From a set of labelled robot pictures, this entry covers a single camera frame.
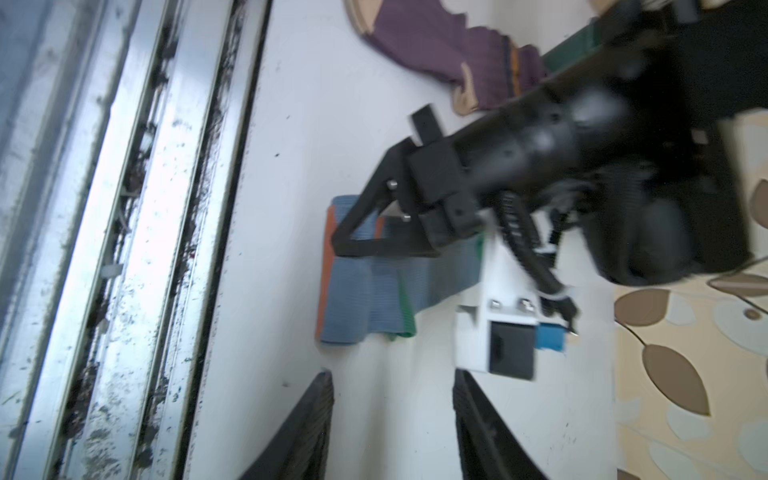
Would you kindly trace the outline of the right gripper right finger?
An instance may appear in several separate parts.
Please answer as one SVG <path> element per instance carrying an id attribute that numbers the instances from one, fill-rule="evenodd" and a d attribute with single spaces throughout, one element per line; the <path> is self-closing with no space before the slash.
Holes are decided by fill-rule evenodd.
<path id="1" fill-rule="evenodd" d="M 546 479 L 467 370 L 455 370 L 453 408 L 463 479 Z"/>

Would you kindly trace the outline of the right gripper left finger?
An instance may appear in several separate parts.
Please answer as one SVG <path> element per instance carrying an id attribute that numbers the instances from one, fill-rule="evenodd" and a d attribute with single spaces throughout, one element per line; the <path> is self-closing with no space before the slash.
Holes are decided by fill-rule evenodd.
<path id="1" fill-rule="evenodd" d="M 240 479 L 324 479 L 333 406 L 333 377 L 324 370 Z"/>

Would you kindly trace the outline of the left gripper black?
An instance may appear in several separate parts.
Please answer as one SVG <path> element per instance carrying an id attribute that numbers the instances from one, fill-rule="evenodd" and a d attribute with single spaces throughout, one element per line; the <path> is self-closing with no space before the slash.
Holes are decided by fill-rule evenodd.
<path id="1" fill-rule="evenodd" d="M 479 213 L 503 192 L 538 209 L 560 195 L 590 190 L 599 168 L 594 85 L 538 87 L 450 136 L 429 106 L 412 121 L 420 146 L 405 139 L 390 147 L 331 237 L 340 257 L 436 257 L 475 234 Z M 359 233 L 390 204 L 401 210 L 400 230 L 384 238 Z"/>

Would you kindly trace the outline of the blue orange striped sock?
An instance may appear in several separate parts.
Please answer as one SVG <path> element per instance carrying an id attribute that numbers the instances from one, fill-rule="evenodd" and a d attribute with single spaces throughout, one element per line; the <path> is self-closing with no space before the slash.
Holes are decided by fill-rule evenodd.
<path id="1" fill-rule="evenodd" d="M 484 236 L 452 244 L 436 258 L 338 257 L 331 236 L 356 201 L 337 196 L 326 211 L 315 337 L 330 345 L 357 344 L 371 333 L 413 337 L 417 313 L 479 282 Z"/>

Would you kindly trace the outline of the purple sock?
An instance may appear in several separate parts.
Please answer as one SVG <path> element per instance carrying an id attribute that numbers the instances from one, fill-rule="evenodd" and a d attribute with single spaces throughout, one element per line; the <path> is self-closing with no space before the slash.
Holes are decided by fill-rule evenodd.
<path id="1" fill-rule="evenodd" d="M 351 0 L 357 34 L 399 65 L 452 86 L 454 111 L 467 116 L 521 96 L 549 76 L 533 45 L 495 29 L 467 25 L 439 1 Z"/>

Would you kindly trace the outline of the green compartment tray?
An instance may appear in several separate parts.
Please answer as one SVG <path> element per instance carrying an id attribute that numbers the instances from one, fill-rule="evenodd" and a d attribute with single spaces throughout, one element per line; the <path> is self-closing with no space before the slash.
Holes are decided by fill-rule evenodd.
<path id="1" fill-rule="evenodd" d="M 590 22 L 543 55 L 543 63 L 550 74 L 570 68 L 591 55 L 601 46 L 598 19 Z"/>

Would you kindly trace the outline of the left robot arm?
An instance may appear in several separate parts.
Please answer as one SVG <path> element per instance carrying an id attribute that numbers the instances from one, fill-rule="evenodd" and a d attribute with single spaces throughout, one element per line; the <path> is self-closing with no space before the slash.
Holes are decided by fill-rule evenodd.
<path id="1" fill-rule="evenodd" d="M 430 107 L 391 147 L 331 238 L 344 257 L 436 256 L 493 210 L 538 289 L 562 286 L 530 238 L 543 207 L 574 213 L 600 274 L 644 286 L 750 256 L 719 121 L 767 105 L 767 5 L 695 19 L 621 1 L 588 57 L 445 135 Z"/>

